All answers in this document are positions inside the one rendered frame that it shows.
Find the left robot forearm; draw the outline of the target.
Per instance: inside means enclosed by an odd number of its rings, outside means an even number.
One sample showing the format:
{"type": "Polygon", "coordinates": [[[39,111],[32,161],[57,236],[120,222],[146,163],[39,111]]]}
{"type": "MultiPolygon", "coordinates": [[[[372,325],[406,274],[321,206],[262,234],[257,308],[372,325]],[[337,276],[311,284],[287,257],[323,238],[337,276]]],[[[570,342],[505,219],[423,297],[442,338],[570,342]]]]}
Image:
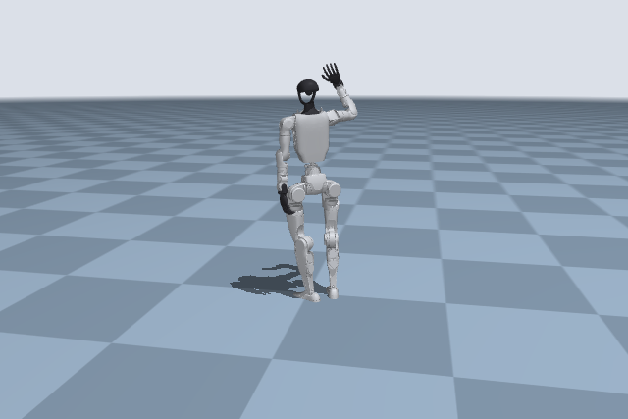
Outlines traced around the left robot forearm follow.
{"type": "Polygon", "coordinates": [[[276,161],[277,161],[277,190],[282,191],[282,184],[286,184],[288,188],[288,163],[283,162],[283,154],[281,150],[277,150],[276,152],[276,161]]]}

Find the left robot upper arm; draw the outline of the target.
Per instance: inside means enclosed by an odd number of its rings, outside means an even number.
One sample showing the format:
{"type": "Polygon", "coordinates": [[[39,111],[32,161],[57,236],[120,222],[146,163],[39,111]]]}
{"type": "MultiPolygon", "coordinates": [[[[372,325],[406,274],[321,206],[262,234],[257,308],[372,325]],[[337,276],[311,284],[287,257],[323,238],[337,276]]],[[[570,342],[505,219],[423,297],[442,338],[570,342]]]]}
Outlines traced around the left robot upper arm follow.
{"type": "Polygon", "coordinates": [[[290,146],[290,130],[294,127],[295,116],[284,117],[279,122],[280,134],[279,143],[280,149],[283,154],[283,161],[287,161],[290,158],[289,146],[290,146]]]}

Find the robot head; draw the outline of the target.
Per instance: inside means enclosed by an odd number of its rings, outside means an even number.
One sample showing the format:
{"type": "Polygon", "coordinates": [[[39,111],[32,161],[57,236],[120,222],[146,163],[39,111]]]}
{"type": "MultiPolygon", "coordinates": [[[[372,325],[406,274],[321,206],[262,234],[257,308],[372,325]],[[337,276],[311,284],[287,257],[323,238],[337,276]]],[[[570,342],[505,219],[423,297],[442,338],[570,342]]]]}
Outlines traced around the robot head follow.
{"type": "Polygon", "coordinates": [[[297,86],[298,98],[300,102],[304,105],[304,110],[301,112],[301,114],[314,115],[314,114],[321,113],[320,111],[316,110],[314,106],[314,98],[316,95],[316,91],[319,91],[319,86],[312,79],[305,79],[302,82],[300,82],[299,85],[297,86]],[[300,95],[300,93],[302,92],[305,92],[306,95],[311,95],[313,92],[312,98],[308,103],[305,103],[302,101],[301,95],[300,95]]]}

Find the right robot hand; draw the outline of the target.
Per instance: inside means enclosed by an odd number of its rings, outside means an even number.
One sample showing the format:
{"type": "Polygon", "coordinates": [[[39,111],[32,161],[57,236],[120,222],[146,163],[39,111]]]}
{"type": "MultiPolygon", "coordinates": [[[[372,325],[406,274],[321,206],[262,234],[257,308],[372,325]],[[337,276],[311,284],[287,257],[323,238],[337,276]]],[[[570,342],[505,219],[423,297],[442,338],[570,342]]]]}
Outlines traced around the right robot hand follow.
{"type": "Polygon", "coordinates": [[[327,73],[327,71],[323,67],[323,70],[324,70],[325,74],[327,75],[328,79],[324,75],[321,75],[321,76],[326,81],[329,81],[330,83],[332,83],[334,88],[335,88],[335,90],[337,90],[336,87],[340,86],[341,84],[343,86],[343,83],[342,83],[342,81],[340,79],[340,74],[339,74],[338,68],[336,66],[336,63],[334,63],[334,65],[335,65],[336,73],[335,73],[335,70],[334,70],[332,64],[330,63],[330,66],[331,66],[331,69],[332,69],[333,73],[330,71],[328,65],[326,65],[330,75],[327,73]]]}

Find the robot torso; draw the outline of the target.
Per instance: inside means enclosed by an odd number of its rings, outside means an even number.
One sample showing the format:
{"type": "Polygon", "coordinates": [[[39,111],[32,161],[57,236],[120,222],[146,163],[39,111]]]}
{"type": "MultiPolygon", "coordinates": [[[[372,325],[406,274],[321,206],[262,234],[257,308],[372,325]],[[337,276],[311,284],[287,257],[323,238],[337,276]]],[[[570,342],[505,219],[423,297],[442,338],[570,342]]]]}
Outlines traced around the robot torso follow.
{"type": "Polygon", "coordinates": [[[301,112],[297,109],[297,113],[292,114],[295,116],[292,128],[293,145],[299,160],[310,163],[304,165],[308,168],[305,168],[305,175],[301,176],[301,181],[306,185],[305,195],[317,195],[327,191],[326,174],[321,173],[315,162],[324,161],[329,150],[330,121],[326,111],[321,110],[320,114],[314,115],[301,112]]]}

